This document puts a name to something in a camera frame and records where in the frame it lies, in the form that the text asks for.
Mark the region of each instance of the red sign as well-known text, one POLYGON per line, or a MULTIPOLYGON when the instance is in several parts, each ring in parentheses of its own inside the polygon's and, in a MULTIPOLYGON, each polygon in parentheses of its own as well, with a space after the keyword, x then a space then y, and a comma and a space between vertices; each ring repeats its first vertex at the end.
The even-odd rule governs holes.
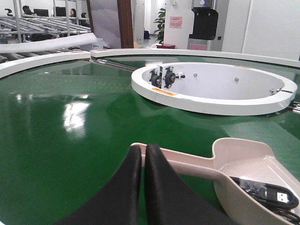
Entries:
POLYGON ((180 28, 182 25, 182 16, 171 16, 170 17, 170 28, 180 28))

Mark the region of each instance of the white wall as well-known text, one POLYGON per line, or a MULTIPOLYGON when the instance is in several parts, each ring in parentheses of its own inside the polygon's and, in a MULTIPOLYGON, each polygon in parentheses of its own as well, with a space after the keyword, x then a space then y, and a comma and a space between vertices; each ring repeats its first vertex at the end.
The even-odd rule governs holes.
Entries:
POLYGON ((251 0, 230 0, 223 39, 223 52, 242 53, 251 0))
POLYGON ((51 15, 51 11, 53 11, 53 0, 22 0, 22 6, 25 5, 29 6, 32 12, 34 8, 48 9, 49 16, 51 15))
POLYGON ((222 51, 298 60, 300 1, 231 0, 222 51))
POLYGON ((193 33, 194 13, 192 0, 176 0, 176 5, 166 4, 164 44, 187 49, 188 36, 193 33), (170 28, 170 16, 182 16, 182 28, 170 28))
POLYGON ((157 30, 157 23, 154 23, 154 20, 158 17, 158 0, 145 0, 145 30, 149 31, 150 34, 153 34, 157 30))

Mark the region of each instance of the black rubber object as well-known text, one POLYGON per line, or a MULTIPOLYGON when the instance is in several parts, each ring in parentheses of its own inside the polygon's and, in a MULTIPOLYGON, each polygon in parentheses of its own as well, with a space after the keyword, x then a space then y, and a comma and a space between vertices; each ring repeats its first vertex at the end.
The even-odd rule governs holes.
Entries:
POLYGON ((140 179, 141 150, 131 146, 104 187, 55 225, 137 225, 140 179))
POLYGON ((237 225, 187 186, 157 144, 146 149, 145 198, 149 225, 237 225))
POLYGON ((211 8, 195 7, 192 39, 214 40, 217 32, 218 13, 211 8))

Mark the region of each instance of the green plant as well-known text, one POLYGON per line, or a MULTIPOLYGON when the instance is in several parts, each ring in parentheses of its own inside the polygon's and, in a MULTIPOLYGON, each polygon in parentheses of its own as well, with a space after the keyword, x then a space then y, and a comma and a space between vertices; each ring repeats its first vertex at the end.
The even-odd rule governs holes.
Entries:
POLYGON ((154 33, 157 33, 157 40, 160 44, 164 42, 164 32, 165 32, 165 8, 161 8, 158 13, 158 18, 155 19, 154 23, 157 23, 158 30, 155 30, 154 33))

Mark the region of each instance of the orange label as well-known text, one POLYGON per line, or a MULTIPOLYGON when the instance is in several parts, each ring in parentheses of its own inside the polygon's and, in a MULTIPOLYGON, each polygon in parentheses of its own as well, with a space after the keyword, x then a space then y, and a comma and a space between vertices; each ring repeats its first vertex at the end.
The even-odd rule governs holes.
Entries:
POLYGON ((170 95, 170 96, 176 95, 174 92, 170 92, 167 90, 161 90, 160 88, 152 88, 152 90, 155 90, 155 91, 158 91, 158 92, 164 93, 166 95, 170 95))

